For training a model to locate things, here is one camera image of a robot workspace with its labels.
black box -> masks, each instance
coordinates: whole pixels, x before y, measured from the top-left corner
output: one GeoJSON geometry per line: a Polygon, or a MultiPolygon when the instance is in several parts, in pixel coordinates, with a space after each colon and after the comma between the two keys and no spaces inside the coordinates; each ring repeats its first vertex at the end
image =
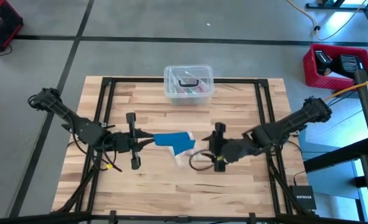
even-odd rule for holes
{"type": "Polygon", "coordinates": [[[315,210],[315,198],[312,186],[290,186],[297,202],[306,210],[315,210]]]}

black metal frame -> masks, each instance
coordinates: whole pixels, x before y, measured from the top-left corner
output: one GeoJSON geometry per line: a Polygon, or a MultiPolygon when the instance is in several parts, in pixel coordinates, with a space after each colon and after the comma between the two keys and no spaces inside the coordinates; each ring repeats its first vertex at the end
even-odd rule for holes
{"type": "MultiPolygon", "coordinates": [[[[307,9],[336,9],[336,10],[356,10],[359,4],[344,4],[345,0],[323,0],[322,3],[307,3],[307,9]]],[[[362,6],[360,10],[368,10],[368,6],[362,6]]]]}
{"type": "MultiPolygon", "coordinates": [[[[103,99],[106,94],[106,88],[109,86],[108,93],[108,101],[106,103],[105,115],[103,118],[103,122],[107,125],[109,117],[110,117],[110,109],[111,104],[113,102],[113,94],[115,91],[116,84],[119,82],[147,82],[147,83],[155,83],[155,82],[163,82],[163,78],[113,78],[113,77],[104,77],[101,82],[100,94],[98,97],[97,108],[95,111],[94,121],[99,121],[103,99]]],[[[275,121],[273,106],[271,101],[271,94],[268,85],[267,79],[233,79],[233,78],[215,78],[214,83],[249,83],[253,84],[255,87],[255,94],[258,105],[258,112],[260,115],[260,122],[266,123],[265,114],[263,109],[263,101],[261,96],[260,87],[262,86],[265,91],[265,98],[267,101],[267,108],[270,122],[275,121]]],[[[273,208],[275,211],[275,217],[270,218],[258,218],[254,213],[249,213],[248,217],[188,217],[188,216],[148,216],[148,215],[118,215],[116,211],[111,211],[109,215],[92,215],[92,209],[97,189],[99,170],[94,170],[90,168],[91,159],[90,156],[86,156],[85,163],[83,165],[83,173],[81,184],[79,188],[74,193],[76,196],[80,194],[78,197],[74,196],[77,200],[76,207],[74,212],[69,212],[72,204],[69,203],[69,206],[65,207],[66,209],[59,210],[58,212],[52,212],[47,215],[35,215],[28,217],[10,217],[10,218],[0,218],[1,223],[25,223],[25,224],[35,224],[35,223],[73,223],[73,222],[82,222],[91,220],[108,220],[109,224],[118,223],[120,220],[153,220],[153,221],[173,221],[178,223],[189,223],[189,222],[246,222],[251,224],[256,224],[256,222],[269,222],[269,223],[310,223],[310,224],[320,224],[320,223],[364,223],[364,222],[354,222],[347,220],[337,220],[331,218],[319,218],[314,215],[293,215],[293,209],[291,205],[291,201],[295,202],[295,198],[293,194],[290,194],[290,189],[287,186],[286,175],[285,175],[285,167],[283,164],[283,159],[281,156],[281,149],[276,148],[276,161],[278,164],[278,169],[275,168],[273,164],[272,154],[270,152],[266,153],[266,160],[268,166],[268,175],[270,178],[270,187],[272,194],[272,202],[273,208]],[[83,186],[88,183],[88,180],[92,176],[92,184],[89,193],[89,199],[87,203],[87,209],[82,212],[82,202],[84,191],[82,190],[83,186]],[[286,214],[280,212],[280,204],[278,198],[278,192],[276,189],[276,180],[279,182],[284,191],[285,197],[285,205],[286,205],[286,214]]],[[[97,158],[95,160],[95,165],[100,165],[101,163],[101,154],[97,154],[97,158]]]]}
{"type": "Polygon", "coordinates": [[[314,172],[320,169],[325,169],[329,166],[358,159],[361,155],[368,155],[368,138],[335,151],[308,159],[304,162],[304,168],[307,173],[314,172]]]}

clear plastic bin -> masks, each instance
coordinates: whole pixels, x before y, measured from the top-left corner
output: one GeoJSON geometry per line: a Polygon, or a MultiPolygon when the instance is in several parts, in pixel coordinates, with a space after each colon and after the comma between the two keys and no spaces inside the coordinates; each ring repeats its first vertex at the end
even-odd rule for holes
{"type": "Polygon", "coordinates": [[[172,105],[204,105],[214,92],[208,65],[171,65],[164,69],[164,94],[172,105]]]}

white cable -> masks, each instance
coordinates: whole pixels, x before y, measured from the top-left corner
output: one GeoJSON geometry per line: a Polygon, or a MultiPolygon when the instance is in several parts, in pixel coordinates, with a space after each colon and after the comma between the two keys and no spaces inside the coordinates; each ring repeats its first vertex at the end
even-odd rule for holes
{"type": "MultiPolygon", "coordinates": [[[[295,7],[297,10],[299,10],[300,12],[302,12],[304,15],[306,15],[308,18],[310,18],[313,22],[313,25],[314,25],[314,29],[315,27],[318,26],[318,23],[316,22],[316,19],[308,14],[306,11],[304,11],[303,9],[301,9],[300,7],[296,6],[291,0],[287,0],[293,7],[295,7]]],[[[353,13],[353,15],[350,17],[350,19],[348,19],[348,21],[343,25],[341,26],[337,31],[335,31],[332,35],[330,35],[329,37],[326,37],[326,38],[320,38],[319,37],[319,30],[318,29],[315,29],[315,35],[316,35],[316,38],[318,38],[318,40],[327,40],[331,37],[333,37],[334,35],[336,35],[344,26],[346,26],[348,24],[348,22],[350,22],[350,20],[357,14],[357,12],[361,9],[361,7],[364,5],[364,3],[366,2],[367,0],[364,0],[360,5],[359,7],[357,8],[357,10],[353,13]]]]}

red plastic crate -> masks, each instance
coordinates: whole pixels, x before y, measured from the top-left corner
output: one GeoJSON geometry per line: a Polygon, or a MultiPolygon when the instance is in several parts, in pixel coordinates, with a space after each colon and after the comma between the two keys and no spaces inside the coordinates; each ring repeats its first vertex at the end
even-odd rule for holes
{"type": "Polygon", "coordinates": [[[354,85],[353,80],[345,78],[333,78],[319,75],[316,69],[315,50],[322,50],[326,55],[332,59],[337,58],[341,54],[358,56],[364,70],[368,70],[368,51],[365,49],[355,47],[340,47],[324,44],[311,44],[310,50],[303,58],[304,74],[306,77],[306,84],[312,87],[327,88],[331,90],[343,90],[354,85]]]}

